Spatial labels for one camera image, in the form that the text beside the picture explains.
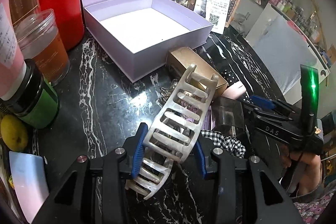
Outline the person right hand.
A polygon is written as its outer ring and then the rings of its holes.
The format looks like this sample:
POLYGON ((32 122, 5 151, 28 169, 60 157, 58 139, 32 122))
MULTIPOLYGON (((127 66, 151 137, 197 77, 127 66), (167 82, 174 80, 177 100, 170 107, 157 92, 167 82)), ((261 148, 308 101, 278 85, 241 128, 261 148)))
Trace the person right hand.
POLYGON ((286 145, 280 147, 281 165, 284 168, 291 166, 292 161, 300 161, 306 164, 305 170, 298 183, 297 196, 306 195, 314 191, 322 179, 321 158, 310 152, 289 152, 286 145))

